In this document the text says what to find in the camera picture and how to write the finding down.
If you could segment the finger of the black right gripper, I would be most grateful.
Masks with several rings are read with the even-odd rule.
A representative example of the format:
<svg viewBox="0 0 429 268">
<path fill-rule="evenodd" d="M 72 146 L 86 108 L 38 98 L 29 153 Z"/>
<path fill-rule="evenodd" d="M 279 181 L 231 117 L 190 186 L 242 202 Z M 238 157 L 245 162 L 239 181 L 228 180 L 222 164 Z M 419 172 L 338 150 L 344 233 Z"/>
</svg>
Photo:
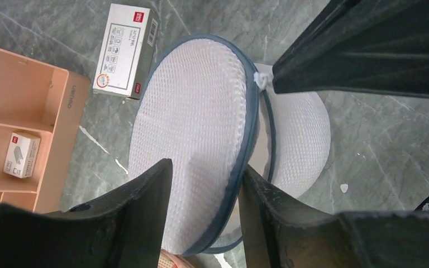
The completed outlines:
<svg viewBox="0 0 429 268">
<path fill-rule="evenodd" d="M 429 98 L 429 1 L 330 1 L 273 65 L 273 88 Z"/>
</svg>

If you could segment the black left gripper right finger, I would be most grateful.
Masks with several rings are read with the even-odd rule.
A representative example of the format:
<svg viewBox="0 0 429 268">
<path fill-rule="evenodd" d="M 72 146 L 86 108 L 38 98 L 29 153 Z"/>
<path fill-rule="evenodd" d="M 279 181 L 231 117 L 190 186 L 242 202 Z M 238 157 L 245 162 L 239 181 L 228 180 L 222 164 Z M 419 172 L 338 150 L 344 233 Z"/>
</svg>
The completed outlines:
<svg viewBox="0 0 429 268">
<path fill-rule="evenodd" d="M 429 196 L 414 211 L 330 215 L 248 167 L 239 206 L 247 267 L 429 267 Z"/>
</svg>

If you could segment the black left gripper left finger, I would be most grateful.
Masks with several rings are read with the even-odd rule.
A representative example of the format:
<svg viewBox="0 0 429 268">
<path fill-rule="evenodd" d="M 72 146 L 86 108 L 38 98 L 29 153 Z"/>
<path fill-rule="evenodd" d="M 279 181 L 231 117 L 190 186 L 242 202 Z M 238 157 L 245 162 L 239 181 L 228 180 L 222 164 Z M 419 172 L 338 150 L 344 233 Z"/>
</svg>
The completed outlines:
<svg viewBox="0 0 429 268">
<path fill-rule="evenodd" d="M 0 267 L 157 267 L 173 164 L 66 212 L 0 203 Z"/>
</svg>

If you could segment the white mesh laundry bag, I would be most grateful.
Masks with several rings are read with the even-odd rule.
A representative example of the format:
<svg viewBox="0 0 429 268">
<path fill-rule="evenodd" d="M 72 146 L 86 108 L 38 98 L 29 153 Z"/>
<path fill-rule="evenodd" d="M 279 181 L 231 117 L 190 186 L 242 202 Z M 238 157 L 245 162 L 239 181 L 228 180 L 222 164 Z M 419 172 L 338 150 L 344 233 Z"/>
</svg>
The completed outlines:
<svg viewBox="0 0 429 268">
<path fill-rule="evenodd" d="M 132 131 L 128 176 L 161 159 L 173 163 L 164 250 L 217 254 L 241 242 L 237 196 L 261 118 L 268 137 L 263 177 L 299 197 L 330 152 L 330 119 L 317 93 L 275 94 L 269 73 L 213 35 L 184 37 L 152 67 Z"/>
</svg>

